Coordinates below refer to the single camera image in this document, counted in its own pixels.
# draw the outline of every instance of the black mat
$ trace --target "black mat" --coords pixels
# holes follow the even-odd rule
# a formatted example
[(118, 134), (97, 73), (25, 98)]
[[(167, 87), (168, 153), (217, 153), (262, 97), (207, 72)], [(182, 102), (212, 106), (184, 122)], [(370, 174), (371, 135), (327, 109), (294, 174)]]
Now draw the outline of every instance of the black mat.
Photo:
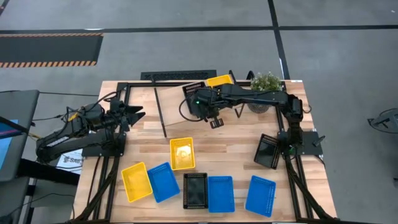
[(141, 72), (141, 80), (205, 80), (217, 77), (216, 70)]
[(0, 35), (0, 67), (96, 65), (103, 34)]

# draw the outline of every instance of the computer monitor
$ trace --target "computer monitor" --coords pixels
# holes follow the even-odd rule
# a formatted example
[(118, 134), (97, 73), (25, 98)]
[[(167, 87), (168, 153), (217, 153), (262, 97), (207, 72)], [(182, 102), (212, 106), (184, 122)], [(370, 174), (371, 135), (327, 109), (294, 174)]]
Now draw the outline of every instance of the computer monitor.
[(0, 116), (0, 139), (18, 136), (22, 133), (28, 134), (27, 128), (18, 124), (18, 120), (8, 120)]

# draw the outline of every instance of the wooden tabletop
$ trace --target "wooden tabletop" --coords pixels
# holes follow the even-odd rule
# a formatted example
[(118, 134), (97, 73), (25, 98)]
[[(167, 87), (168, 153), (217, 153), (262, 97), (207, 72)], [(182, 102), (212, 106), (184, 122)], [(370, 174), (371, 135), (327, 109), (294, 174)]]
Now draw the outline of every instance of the wooden tabletop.
[[(99, 97), (115, 91), (118, 82), (120, 81), (103, 82)], [(308, 101), (303, 83), (290, 80), (285, 83), (287, 92), (299, 97), (303, 101), (304, 110), (308, 110)], [(161, 93), (162, 90), (167, 88), (169, 87), (158, 87), (157, 89)], [(111, 222), (289, 222), (295, 220), (289, 181), (283, 159), (280, 158), (277, 170), (269, 169), (253, 162), (261, 134), (277, 136), (279, 128), (274, 107), (271, 107), (264, 114), (255, 114), (245, 106), (240, 118), (236, 117), (233, 110), (224, 110), (220, 116), (224, 120), (224, 126), (216, 129), (211, 129), (210, 125), (205, 122), (190, 123), (187, 121), (173, 124), (166, 127), (168, 137), (166, 139), (160, 124), (153, 87), (132, 88), (129, 104), (143, 106), (143, 111), (146, 112), (146, 115), (127, 133), (126, 148), (119, 163)], [(108, 103), (101, 102), (101, 105), (106, 110), (109, 109)], [(304, 131), (314, 128), (311, 114), (304, 114), (301, 127)], [(147, 169), (164, 162), (170, 162), (170, 139), (184, 137), (193, 138), (196, 168), (174, 172), (181, 190), (180, 194), (161, 203), (156, 203), (153, 195), (129, 203), (120, 171), (138, 162), (144, 162)], [(86, 207), (96, 160), (97, 158), (95, 157), (89, 157), (83, 163), (74, 203), (76, 214), (80, 214)], [(315, 156), (302, 156), (302, 160), (309, 191), (325, 211), (335, 217), (335, 207), (323, 164)], [(108, 170), (111, 168), (112, 161), (111, 159), (109, 162)], [(96, 173), (93, 195), (100, 179), (101, 165), (102, 161), (99, 162)], [(209, 213), (207, 209), (183, 209), (183, 174), (192, 172), (206, 172), (209, 176), (232, 176), (235, 212)], [(274, 209), (270, 218), (244, 209), (252, 175), (276, 182)], [(297, 189), (297, 192), (301, 214), (305, 217), (302, 194), (299, 189)], [(108, 191), (105, 193), (101, 203), (100, 218), (104, 217), (107, 198)]]

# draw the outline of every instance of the plastic bin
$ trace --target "plastic bin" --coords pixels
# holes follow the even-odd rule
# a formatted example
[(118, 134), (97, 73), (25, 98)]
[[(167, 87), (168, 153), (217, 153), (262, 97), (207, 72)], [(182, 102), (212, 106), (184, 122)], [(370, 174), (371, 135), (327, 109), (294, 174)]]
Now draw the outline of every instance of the plastic bin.
[(152, 193), (147, 169), (143, 162), (122, 170), (122, 178), (129, 202), (136, 201)]
[(148, 176), (157, 203), (180, 193), (180, 188), (168, 162), (148, 170)]
[(245, 209), (266, 217), (271, 217), (275, 189), (275, 182), (253, 175), (250, 181)]
[(170, 160), (172, 170), (195, 168), (193, 139), (180, 138), (170, 140)]
[(235, 212), (234, 186), (231, 176), (214, 176), (208, 180), (209, 212)]
[(183, 208), (208, 208), (207, 174), (184, 174)]
[(211, 86), (211, 87), (222, 85), (222, 84), (225, 84), (225, 83), (230, 83), (230, 84), (234, 83), (232, 81), (230, 75), (222, 75), (222, 76), (219, 76), (219, 77), (207, 79), (207, 85)]

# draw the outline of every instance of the black stand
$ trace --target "black stand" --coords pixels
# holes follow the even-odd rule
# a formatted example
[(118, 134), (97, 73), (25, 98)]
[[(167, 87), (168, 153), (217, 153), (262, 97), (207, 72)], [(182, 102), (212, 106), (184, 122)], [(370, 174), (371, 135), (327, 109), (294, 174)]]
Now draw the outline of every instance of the black stand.
[(39, 164), (38, 162), (29, 161), (27, 159), (21, 159), (17, 175), (19, 177), (26, 176), (70, 185), (77, 185), (80, 177), (78, 174)]

